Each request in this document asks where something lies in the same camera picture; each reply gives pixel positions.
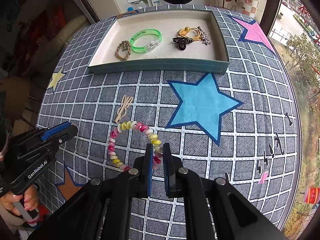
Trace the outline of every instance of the tray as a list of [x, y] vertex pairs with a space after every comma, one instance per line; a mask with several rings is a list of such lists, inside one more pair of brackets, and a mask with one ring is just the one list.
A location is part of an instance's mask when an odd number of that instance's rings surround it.
[[[178, 30], [186, 26], [200, 26], [209, 36], [211, 44], [206, 46], [202, 41], [194, 41], [187, 44], [185, 50], [179, 50], [172, 38], [178, 37]], [[162, 43], [148, 53], [132, 51], [127, 61], [117, 59], [117, 46], [144, 29], [159, 30], [163, 37]], [[143, 36], [135, 42], [135, 46], [144, 46], [153, 39], [153, 35]], [[226, 44], [212, 11], [166, 10], [129, 14], [115, 20], [93, 53], [88, 68], [95, 74], [141, 70], [189, 70], [224, 74], [228, 65]]]

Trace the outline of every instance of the black hair claw clip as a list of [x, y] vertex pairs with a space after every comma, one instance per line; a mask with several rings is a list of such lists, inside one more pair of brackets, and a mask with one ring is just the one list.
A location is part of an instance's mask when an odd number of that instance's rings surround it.
[[180, 50], [185, 50], [187, 47], [187, 43], [191, 43], [193, 39], [177, 37], [177, 38], [173, 38], [172, 41], [178, 44], [178, 48]]

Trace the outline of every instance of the yellow star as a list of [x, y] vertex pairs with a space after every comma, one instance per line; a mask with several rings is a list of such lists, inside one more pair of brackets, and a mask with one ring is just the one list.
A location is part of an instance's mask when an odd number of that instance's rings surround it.
[[56, 87], [58, 85], [58, 82], [63, 78], [66, 74], [62, 73], [62, 68], [59, 70], [59, 72], [53, 72], [52, 73], [52, 79], [48, 85], [48, 88], [53, 88], [53, 92], [56, 90]]

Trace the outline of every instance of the beige hair clip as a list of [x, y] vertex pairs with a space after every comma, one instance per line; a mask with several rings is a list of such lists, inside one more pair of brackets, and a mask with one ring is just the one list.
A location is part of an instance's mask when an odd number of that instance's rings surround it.
[[121, 100], [121, 106], [117, 110], [117, 117], [115, 119], [115, 123], [119, 123], [121, 121], [121, 118], [127, 114], [127, 108], [130, 106], [132, 101], [133, 101], [133, 97], [128, 97], [126, 95], [123, 96]]

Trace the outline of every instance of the handle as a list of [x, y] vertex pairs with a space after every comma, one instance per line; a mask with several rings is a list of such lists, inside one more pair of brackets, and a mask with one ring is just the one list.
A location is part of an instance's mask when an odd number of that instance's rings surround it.
[[31, 227], [37, 226], [37, 222], [40, 218], [37, 208], [32, 211], [25, 211], [23, 199], [18, 202], [13, 202], [13, 204]]

